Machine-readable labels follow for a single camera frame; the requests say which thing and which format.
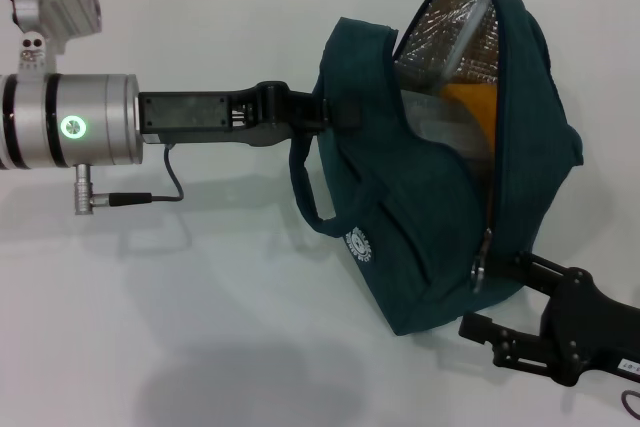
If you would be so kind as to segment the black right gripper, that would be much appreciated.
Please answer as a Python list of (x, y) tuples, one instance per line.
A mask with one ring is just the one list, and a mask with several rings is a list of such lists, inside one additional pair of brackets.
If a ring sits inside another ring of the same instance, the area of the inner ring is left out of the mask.
[(549, 368), (552, 380), (567, 387), (592, 370), (639, 381), (639, 309), (604, 295), (589, 272), (521, 252), (510, 258), (491, 256), (487, 275), (550, 296), (541, 337), (477, 313), (462, 317), (459, 335), (480, 345), (489, 343), (495, 366)]

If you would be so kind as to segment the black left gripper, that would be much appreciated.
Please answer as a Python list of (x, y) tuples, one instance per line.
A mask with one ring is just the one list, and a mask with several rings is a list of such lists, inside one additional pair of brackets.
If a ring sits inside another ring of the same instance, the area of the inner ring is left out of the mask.
[(269, 147), (326, 129), (361, 128), (361, 105), (323, 101), (284, 82), (235, 91), (141, 92), (140, 134), (147, 144), (240, 143)]

